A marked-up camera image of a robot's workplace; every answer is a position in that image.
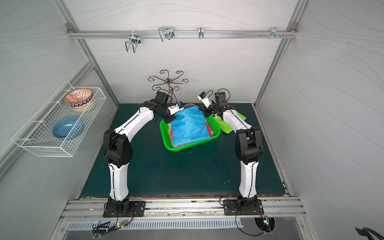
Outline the pink bunny raincoat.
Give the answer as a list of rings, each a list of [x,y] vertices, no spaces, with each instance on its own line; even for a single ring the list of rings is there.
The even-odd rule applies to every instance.
[[[205,120],[205,122],[206,122],[206,127],[207,127],[207,130],[208,130],[208,133],[210,134],[210,137],[213,137],[213,135],[214,135],[214,131],[212,130],[211,126],[208,124],[208,121]],[[168,132],[169,132],[169,135],[170,135],[170,140],[171,140],[172,147],[173,147],[173,148],[181,147],[181,145],[176,146],[176,145],[173,143],[173,129],[172,129],[172,124],[169,123],[169,124],[168,124],[168,127],[169,127]]]

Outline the blue raincoat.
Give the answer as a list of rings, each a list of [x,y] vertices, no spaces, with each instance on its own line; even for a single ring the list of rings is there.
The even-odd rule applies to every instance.
[[[177,112],[171,125],[172,142],[175,146],[183,146],[211,137],[207,128],[206,118],[197,106],[184,108]]]

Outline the green plastic basket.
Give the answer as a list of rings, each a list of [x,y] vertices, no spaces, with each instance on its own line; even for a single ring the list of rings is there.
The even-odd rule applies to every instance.
[[[178,147],[175,147],[173,145],[172,140],[171,140],[171,125],[166,124],[164,120],[161,120],[159,127],[160,127],[160,131],[161,131],[161,135],[163,138],[163,143],[164,143],[165,148],[169,151],[172,151],[172,152],[179,152],[179,151],[182,151],[185,149],[189,149],[189,148],[192,148],[192,147],[195,147],[198,145],[202,145],[202,144],[211,142],[211,141],[215,140],[216,138],[218,138],[221,134],[221,129],[220,129],[218,123],[216,122],[215,118],[213,117],[213,115],[211,115],[208,118],[205,118],[205,120],[206,120],[206,124],[210,126],[211,133],[213,135],[209,139],[196,141],[196,142],[185,144],[185,145],[178,146]]]

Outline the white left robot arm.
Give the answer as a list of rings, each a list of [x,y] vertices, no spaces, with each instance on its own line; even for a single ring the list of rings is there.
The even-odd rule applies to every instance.
[[[103,213],[104,218],[143,217],[146,201],[130,201],[128,169],[134,152],[131,141],[153,118],[165,121],[175,119],[180,104],[170,104],[170,96],[157,92],[155,98],[145,101],[137,112],[116,129],[104,132],[104,155],[110,171],[110,194]]]

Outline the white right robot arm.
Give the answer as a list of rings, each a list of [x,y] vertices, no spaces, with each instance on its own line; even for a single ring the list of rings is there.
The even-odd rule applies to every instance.
[[[262,216],[264,209],[256,188],[257,169],[264,153],[261,129],[253,127],[241,118],[235,108],[228,104],[225,92],[215,93],[214,101],[211,101],[205,92],[198,95],[198,99],[204,105],[201,110],[206,117],[219,116],[236,134],[235,154],[241,166],[240,195],[235,201],[224,201],[224,206],[229,209],[225,215]]]

